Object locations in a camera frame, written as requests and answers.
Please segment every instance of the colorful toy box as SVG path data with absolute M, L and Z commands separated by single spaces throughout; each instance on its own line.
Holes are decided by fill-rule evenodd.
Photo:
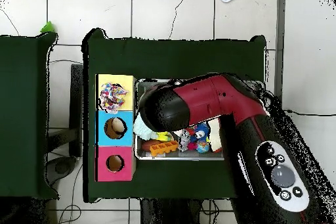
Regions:
M 134 153 L 133 76 L 96 75 L 96 181 L 131 181 Z

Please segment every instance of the pink block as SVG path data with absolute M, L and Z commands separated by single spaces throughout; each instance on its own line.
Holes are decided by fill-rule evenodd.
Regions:
M 119 155 L 124 166 L 118 172 L 112 172 L 106 165 L 109 156 Z M 99 146 L 98 147 L 98 181 L 131 181 L 133 148 L 131 146 Z

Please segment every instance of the green table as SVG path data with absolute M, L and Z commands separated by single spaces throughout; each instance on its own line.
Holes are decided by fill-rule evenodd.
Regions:
M 95 74 L 140 78 L 188 79 L 208 72 L 231 72 L 264 81 L 263 36 L 251 41 L 171 41 L 107 39 L 92 29 L 82 44 L 84 59 L 83 195 L 95 198 L 229 198 L 235 197 L 227 162 L 137 160 L 129 182 L 95 182 Z
M 56 38 L 0 36 L 0 196 L 58 196 L 45 179 L 46 63 Z

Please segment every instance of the round hole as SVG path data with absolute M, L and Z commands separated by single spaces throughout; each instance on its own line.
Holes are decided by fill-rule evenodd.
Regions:
M 109 156 L 106 160 L 107 168 L 112 172 L 118 172 L 123 169 L 123 158 L 119 155 Z
M 121 118 L 111 118 L 106 121 L 104 131 L 109 138 L 120 139 L 126 133 L 127 126 Z

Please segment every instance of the yellow object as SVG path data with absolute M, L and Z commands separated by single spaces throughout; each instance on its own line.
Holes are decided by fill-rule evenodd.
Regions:
M 128 93 L 124 96 L 125 103 L 118 109 L 118 111 L 133 111 L 134 101 L 134 83 L 133 76 L 113 75 L 113 74 L 99 74 L 98 75 L 98 92 L 100 93 L 102 85 L 106 83 L 120 84 Z
M 171 140 L 171 137 L 169 136 L 168 131 L 157 132 L 156 134 L 157 134 L 156 140 L 159 140 L 159 141 L 170 141 Z
M 170 151 L 176 151 L 178 146 L 179 144 L 177 143 L 177 141 L 156 144 L 150 147 L 150 152 L 152 153 L 152 156 L 156 156 L 157 154 L 163 154 L 164 152 L 168 154 Z

